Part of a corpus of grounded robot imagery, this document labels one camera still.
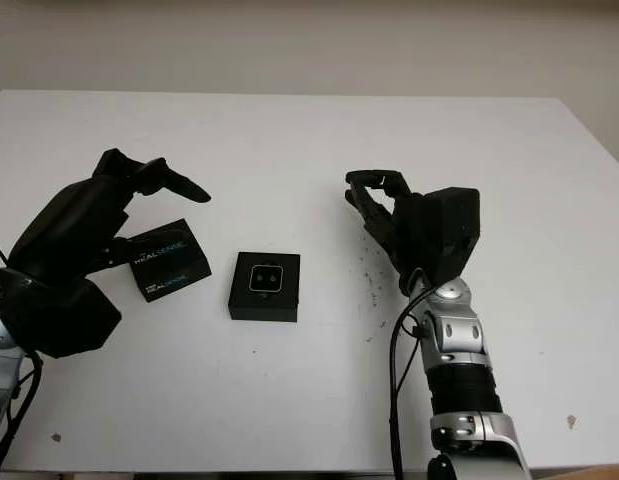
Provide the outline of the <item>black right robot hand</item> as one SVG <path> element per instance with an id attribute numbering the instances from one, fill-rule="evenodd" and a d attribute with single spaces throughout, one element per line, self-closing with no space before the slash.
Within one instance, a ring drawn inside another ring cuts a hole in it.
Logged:
<path id="1" fill-rule="evenodd" d="M 387 253 L 410 296 L 419 278 L 428 279 L 421 219 L 423 196 L 393 170 L 355 170 L 345 175 L 346 201 L 362 216 L 364 229 Z"/>

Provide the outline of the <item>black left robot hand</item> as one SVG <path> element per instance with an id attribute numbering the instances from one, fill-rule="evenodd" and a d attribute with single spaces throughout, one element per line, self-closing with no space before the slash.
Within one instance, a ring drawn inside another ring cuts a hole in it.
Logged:
<path id="1" fill-rule="evenodd" d="M 48 286 L 69 284 L 131 261 L 143 248 L 118 232 L 129 218 L 125 208 L 136 194 L 162 189 L 196 203 L 211 196 L 175 172 L 163 157 L 147 163 L 113 148 L 92 175 L 61 189 L 16 241 L 8 266 Z"/>

